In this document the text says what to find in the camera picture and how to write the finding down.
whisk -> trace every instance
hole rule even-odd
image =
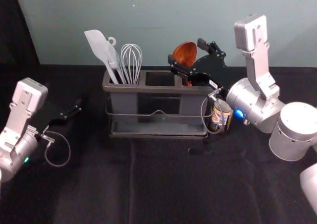
[[[128,84],[137,84],[142,65],[142,50],[136,44],[125,44],[121,48],[121,70]]]

white spatula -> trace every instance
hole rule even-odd
[[[105,36],[98,30],[85,31],[85,36],[95,56],[105,64],[113,83],[118,84],[118,80],[109,65],[108,57],[105,52],[107,43]]]

blue led light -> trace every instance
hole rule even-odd
[[[242,118],[244,117],[243,112],[242,112],[241,110],[239,110],[239,109],[235,109],[235,110],[234,110],[234,115],[235,115],[237,118],[240,118],[240,119],[242,119]]]

gray plastic container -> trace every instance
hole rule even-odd
[[[200,109],[206,95],[212,92],[209,87],[184,86],[182,78],[170,71],[141,70],[138,85],[113,84],[106,71],[103,90],[111,136],[207,135]],[[205,118],[211,116],[211,110],[208,111]]]

wooden spoon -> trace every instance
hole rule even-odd
[[[175,60],[187,68],[193,66],[197,56],[197,45],[194,42],[184,42],[173,52]]]

